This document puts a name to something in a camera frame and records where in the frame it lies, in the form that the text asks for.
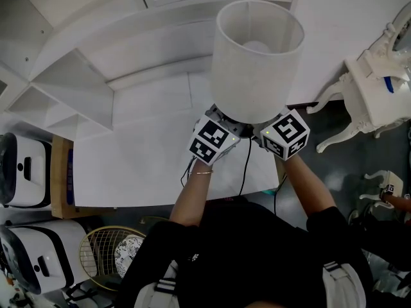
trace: white lamp shade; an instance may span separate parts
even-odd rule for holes
[[[243,123],[263,123],[286,105],[304,30],[286,9],[256,0],[220,10],[211,76],[218,108]]]

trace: white ornate table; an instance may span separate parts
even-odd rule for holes
[[[351,122],[341,133],[317,146],[322,153],[327,146],[346,141],[358,132],[391,130],[411,119],[411,90],[408,86],[411,64],[411,3],[389,23],[384,34],[359,59],[346,60],[348,73],[329,86],[315,107],[307,113],[321,110],[335,94],[342,94]]]

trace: backpack strap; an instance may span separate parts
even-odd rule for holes
[[[361,280],[349,264],[333,261],[324,265],[322,279],[327,308],[365,308],[365,292]]]
[[[178,265],[172,261],[164,277],[158,283],[151,283],[141,289],[137,296],[135,308],[179,308],[175,294],[175,277]]]

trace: black and white marker cube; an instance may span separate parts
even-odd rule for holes
[[[296,110],[291,110],[260,134],[261,144],[266,150],[287,160],[307,145],[310,128]]]
[[[395,185],[388,184],[384,188],[384,194],[393,195],[394,194]]]
[[[208,166],[213,164],[232,146],[239,143],[240,138],[203,115],[195,126],[188,143],[188,150]]]

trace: lamp cord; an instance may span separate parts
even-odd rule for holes
[[[286,179],[287,179],[287,174],[285,174],[285,175],[283,176],[283,181],[281,182],[281,184],[278,185],[278,187],[277,187],[277,189],[275,190],[275,193],[274,193],[274,215],[275,215],[275,216],[277,215],[277,204],[276,204],[276,201],[277,201],[277,193],[278,193],[278,191],[280,190],[280,188],[283,186],[283,184],[284,184],[284,182],[285,182]]]
[[[247,155],[247,159],[245,161],[245,166],[244,166],[244,174],[243,174],[243,183],[241,184],[241,189],[240,189],[240,193],[238,196],[241,196],[242,192],[243,192],[243,188],[244,188],[244,182],[245,182],[245,173],[247,172],[247,165],[249,164],[249,159],[250,159],[250,153],[251,153],[251,137],[250,139],[250,146],[249,146],[249,154]]]
[[[195,159],[196,159],[196,157],[194,157],[194,156],[191,158],[190,162],[188,163],[187,169],[185,170],[185,172],[184,172],[183,175],[181,176],[180,183],[181,183],[181,186],[183,186],[183,188],[184,188],[184,184],[182,183],[182,179],[184,178],[184,176],[185,176],[186,173],[187,173],[187,180],[188,180],[189,170],[190,170],[191,165],[193,164],[193,162],[194,162]]]

